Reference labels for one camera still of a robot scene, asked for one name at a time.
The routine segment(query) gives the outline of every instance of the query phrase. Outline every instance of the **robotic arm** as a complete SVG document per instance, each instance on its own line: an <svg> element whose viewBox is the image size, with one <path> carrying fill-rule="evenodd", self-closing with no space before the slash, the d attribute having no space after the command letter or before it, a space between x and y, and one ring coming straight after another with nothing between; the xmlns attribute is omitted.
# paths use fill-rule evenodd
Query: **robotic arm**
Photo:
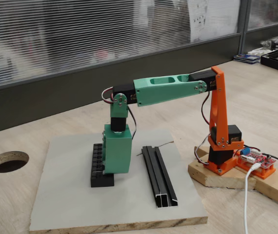
<svg viewBox="0 0 278 234"><path fill-rule="evenodd" d="M103 173L129 171L132 135L126 124L128 104L137 103L141 107L210 91L208 141L211 147L204 166L219 175L234 167L234 150L243 149L244 142L238 127L228 126L224 73L214 66L204 72L142 78L131 84L114 86L111 101L107 101L111 108L111 124L106 124L103 132Z"/></svg>

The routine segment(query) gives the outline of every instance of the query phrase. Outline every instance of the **white cable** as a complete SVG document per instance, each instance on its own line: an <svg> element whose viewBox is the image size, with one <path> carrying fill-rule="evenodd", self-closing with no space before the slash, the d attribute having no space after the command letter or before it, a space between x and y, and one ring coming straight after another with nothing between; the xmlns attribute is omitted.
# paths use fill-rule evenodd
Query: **white cable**
<svg viewBox="0 0 278 234"><path fill-rule="evenodd" d="M248 234L247 218L246 218L248 176L250 175L250 173L252 171L258 169L260 166L261 166L261 163L259 163L259 162L253 164L251 166L251 168L249 169L249 171L247 172L246 177L245 177L245 195L244 195L244 230L245 230L245 234Z"/></svg>
<svg viewBox="0 0 278 234"><path fill-rule="evenodd" d="M106 103L110 103L110 104L113 103L112 101L108 101L103 97L103 94L105 94L107 91L112 90L112 89L113 89L113 87L107 88L107 89L103 90L103 92L101 94L102 100L105 101Z"/></svg>
<svg viewBox="0 0 278 234"><path fill-rule="evenodd" d="M203 161L200 159L200 157L198 156L197 151L198 151L199 147L201 147L201 146L206 142L206 139L208 138L209 135L210 135L210 133L205 137L204 141L201 143L201 145L199 145L199 146L197 147L197 149L196 149L195 152L194 152L194 154L196 155L197 160L198 160L200 163L204 164L204 165L209 165L209 163L208 163L208 162L203 162Z"/></svg>

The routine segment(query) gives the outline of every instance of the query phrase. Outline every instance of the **round hole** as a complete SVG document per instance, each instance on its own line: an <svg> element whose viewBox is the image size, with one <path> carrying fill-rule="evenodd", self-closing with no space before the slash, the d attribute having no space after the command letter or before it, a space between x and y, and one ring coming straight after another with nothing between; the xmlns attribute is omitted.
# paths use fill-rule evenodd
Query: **round hole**
<svg viewBox="0 0 278 234"><path fill-rule="evenodd" d="M29 160L27 153L10 151L0 154L0 173L13 172L24 167Z"/></svg>

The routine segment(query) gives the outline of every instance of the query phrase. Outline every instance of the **blue component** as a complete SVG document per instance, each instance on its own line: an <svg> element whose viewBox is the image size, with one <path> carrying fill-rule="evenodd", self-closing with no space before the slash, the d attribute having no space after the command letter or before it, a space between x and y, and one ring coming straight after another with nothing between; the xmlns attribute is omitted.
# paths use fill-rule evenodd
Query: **blue component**
<svg viewBox="0 0 278 234"><path fill-rule="evenodd" d="M250 148L245 148L240 151L240 155L248 155L251 152Z"/></svg>

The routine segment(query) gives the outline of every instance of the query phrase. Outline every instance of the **wooden table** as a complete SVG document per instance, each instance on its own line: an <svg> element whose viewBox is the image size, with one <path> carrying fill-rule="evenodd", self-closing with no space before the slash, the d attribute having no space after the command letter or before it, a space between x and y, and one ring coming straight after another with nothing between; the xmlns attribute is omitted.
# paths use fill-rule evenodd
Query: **wooden table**
<svg viewBox="0 0 278 234"><path fill-rule="evenodd" d="M247 145L278 156L278 70L237 61L219 67L226 77L228 124L236 124L240 128ZM186 170L195 159L193 147L208 134L208 126L200 112L205 96L186 97L142 108L131 106L139 129L167 128L171 131ZM209 109L210 105L206 104L204 112L207 117ZM100 101L0 132L0 154L23 151L30 156L29 162L21 169L0 174L0 234L28 233L49 141L62 135L100 133L109 121L109 106ZM133 129L132 120L129 118L127 121ZM206 188L193 182L208 212L207 224L136 233L243 233L244 192ZM277 203L258 192L249 192L247 212L250 233L278 233Z"/></svg>

